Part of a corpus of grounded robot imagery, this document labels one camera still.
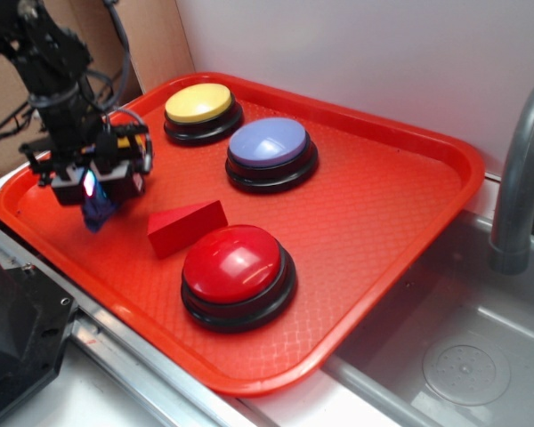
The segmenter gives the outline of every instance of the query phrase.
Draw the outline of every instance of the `orange-red plastic tray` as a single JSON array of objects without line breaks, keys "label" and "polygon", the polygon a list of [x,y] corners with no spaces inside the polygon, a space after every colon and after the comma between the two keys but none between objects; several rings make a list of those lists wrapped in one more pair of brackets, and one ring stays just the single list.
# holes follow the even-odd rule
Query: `orange-red plastic tray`
[{"label": "orange-red plastic tray", "polygon": [[[164,133],[164,104],[183,87],[227,85],[245,122],[298,120],[320,153],[303,185],[274,195],[234,189],[229,140],[183,148]],[[145,196],[97,234],[78,208],[61,207],[23,172],[0,191],[0,218],[86,292],[215,391],[261,395],[318,367],[481,185],[478,153],[462,141],[220,74],[175,79],[129,105],[147,121],[155,164]],[[149,215],[220,199],[230,224],[269,231],[292,255],[298,290],[289,308],[255,331],[195,325],[180,298],[188,249],[159,260]]]}]

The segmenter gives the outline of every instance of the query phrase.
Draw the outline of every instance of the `sink basin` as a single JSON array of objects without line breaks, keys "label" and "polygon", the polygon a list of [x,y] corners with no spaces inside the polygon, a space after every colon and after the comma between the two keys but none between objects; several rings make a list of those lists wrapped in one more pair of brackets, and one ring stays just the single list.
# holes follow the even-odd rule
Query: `sink basin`
[{"label": "sink basin", "polygon": [[490,221],[463,212],[356,326],[325,369],[402,425],[534,425],[529,269],[487,263]]}]

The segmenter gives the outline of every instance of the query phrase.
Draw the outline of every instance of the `wire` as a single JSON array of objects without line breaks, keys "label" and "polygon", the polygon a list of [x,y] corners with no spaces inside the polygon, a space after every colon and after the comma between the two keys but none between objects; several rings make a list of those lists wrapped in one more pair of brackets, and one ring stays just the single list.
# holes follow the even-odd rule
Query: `wire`
[{"label": "wire", "polygon": [[117,31],[118,39],[121,42],[121,45],[123,46],[124,55],[123,55],[123,67],[122,67],[122,76],[121,81],[119,82],[118,89],[115,93],[113,93],[113,96],[111,96],[108,100],[103,102],[99,105],[101,111],[108,111],[110,108],[112,108],[119,98],[123,95],[126,88],[126,83],[128,81],[128,75],[129,75],[129,68],[130,68],[130,62],[131,62],[131,52],[130,52],[130,46],[128,43],[128,38],[126,36],[125,29],[123,28],[123,23],[121,22],[121,19],[118,17],[117,10],[115,9],[115,4],[117,3],[117,0],[102,0],[105,4],[105,7],[109,11],[109,15],[111,20],[113,21],[113,26],[115,27],[115,30]]},{"label": "wire", "polygon": [[[146,123],[144,120],[142,120],[142,117],[138,115],[136,112],[131,111],[130,109],[124,109],[122,107],[117,108],[116,111],[119,111],[121,113],[125,113],[129,115],[130,117],[134,118],[139,125],[146,126]],[[152,159],[154,158],[154,149],[152,148],[152,139],[150,138],[150,133],[146,132],[144,134],[144,141],[146,144],[146,154],[144,156],[144,162],[142,165],[142,171],[145,174],[150,173],[150,170],[152,170]]]},{"label": "wire", "polygon": [[13,136],[16,133],[21,132],[22,130],[26,129],[29,126],[29,123],[31,122],[32,112],[34,111],[34,108],[30,107],[27,111],[25,111],[22,114],[22,116],[24,117],[24,121],[23,122],[20,123],[18,121],[18,118],[16,118],[16,116],[18,116],[27,107],[28,107],[28,102],[24,101],[24,103],[22,103],[11,114],[9,114],[8,117],[6,117],[4,120],[2,120],[0,122],[0,129],[2,129],[4,126],[6,126],[8,124],[8,122],[10,122],[12,119],[14,119],[15,122],[16,122],[16,127],[14,129],[12,129],[11,131],[0,133],[0,140],[2,140],[3,138],[7,138],[9,136]]}]

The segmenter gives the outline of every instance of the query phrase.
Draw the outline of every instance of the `cardboard box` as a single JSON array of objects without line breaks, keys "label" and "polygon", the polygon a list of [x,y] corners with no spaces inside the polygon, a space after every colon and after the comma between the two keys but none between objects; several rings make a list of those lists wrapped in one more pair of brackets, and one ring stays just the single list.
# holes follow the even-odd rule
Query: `cardboard box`
[{"label": "cardboard box", "polygon": [[[121,69],[123,49],[102,0],[44,0],[44,3],[58,26],[70,28],[87,44],[93,56],[91,69],[110,77]],[[168,79],[193,72],[175,0],[121,0],[117,11],[129,39],[133,63],[124,101]],[[92,80],[92,86],[99,88],[100,83]],[[27,97],[16,69],[0,57],[0,121]],[[34,123],[29,130],[0,142],[0,176],[25,162],[18,147],[33,141],[39,127]]]}]

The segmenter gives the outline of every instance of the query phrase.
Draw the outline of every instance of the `sink drain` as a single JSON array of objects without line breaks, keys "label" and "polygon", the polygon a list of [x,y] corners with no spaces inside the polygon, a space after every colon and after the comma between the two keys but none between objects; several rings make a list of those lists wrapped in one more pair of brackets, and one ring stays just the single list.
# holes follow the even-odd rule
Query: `sink drain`
[{"label": "sink drain", "polygon": [[424,356],[427,383],[446,400],[478,406],[498,399],[510,383],[510,366],[501,350],[474,334],[445,338]]}]

